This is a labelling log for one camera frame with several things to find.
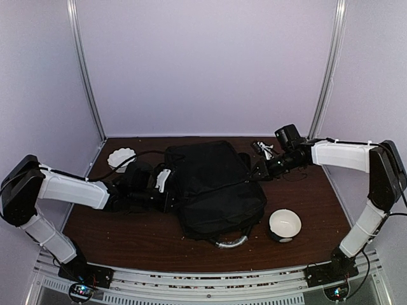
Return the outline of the black student backpack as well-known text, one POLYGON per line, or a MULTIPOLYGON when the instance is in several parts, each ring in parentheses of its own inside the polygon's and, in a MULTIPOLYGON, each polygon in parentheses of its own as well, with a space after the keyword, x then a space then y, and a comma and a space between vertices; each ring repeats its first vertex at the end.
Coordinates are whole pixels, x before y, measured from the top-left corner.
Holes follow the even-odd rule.
POLYGON ((249 160, 225 140, 166 148, 165 165, 171 173, 165 190, 175 194, 185 237, 220 249, 248 241, 267 204, 261 186, 249 178, 249 160))

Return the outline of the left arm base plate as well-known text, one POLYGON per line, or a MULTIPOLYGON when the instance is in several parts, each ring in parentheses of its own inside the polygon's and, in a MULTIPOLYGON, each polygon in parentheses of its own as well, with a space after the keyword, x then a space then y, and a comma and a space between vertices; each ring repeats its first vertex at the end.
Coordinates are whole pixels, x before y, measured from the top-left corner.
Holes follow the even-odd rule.
POLYGON ((58 276, 91 287, 109 288, 114 271, 111 268, 86 264, 84 266, 61 265, 58 276))

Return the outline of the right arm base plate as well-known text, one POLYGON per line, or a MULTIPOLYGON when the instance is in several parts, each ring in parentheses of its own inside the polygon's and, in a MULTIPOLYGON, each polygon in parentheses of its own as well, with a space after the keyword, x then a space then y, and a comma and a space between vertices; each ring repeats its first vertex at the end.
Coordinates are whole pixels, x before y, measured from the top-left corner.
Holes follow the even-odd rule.
POLYGON ((345 281, 348 278, 357 276, 359 270, 356 266, 341 271, 335 270, 331 262, 323 264, 310 263, 304 269, 305 279, 309 288, 327 285, 338 281, 345 281))

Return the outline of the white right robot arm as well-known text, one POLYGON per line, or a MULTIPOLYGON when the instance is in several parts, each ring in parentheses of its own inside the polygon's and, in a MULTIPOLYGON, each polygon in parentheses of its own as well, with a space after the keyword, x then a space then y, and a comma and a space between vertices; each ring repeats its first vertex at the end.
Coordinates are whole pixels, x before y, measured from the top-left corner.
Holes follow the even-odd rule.
POLYGON ((340 280, 355 257, 377 237, 393 206, 406 200, 406 169, 397 145, 392 140, 302 137, 294 124, 275 131, 275 138, 281 152, 260 140, 252 143, 261 157, 251 178, 273 180, 308 166, 324 170, 352 223, 326 266, 330 280, 340 280))

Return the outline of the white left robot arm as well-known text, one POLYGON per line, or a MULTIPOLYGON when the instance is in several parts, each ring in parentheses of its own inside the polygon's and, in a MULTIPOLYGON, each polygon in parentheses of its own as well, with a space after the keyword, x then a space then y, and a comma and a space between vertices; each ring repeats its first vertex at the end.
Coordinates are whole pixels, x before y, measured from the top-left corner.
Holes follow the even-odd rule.
POLYGON ((91 267, 80 247, 58 230, 38 203, 80 205, 103 212, 122 212, 132 207, 166 208, 173 204, 167 184, 173 171, 162 165, 130 162, 113 181, 90 179, 50 168, 36 156, 27 155, 1 183, 1 217, 23 230, 78 282, 87 281, 91 267))

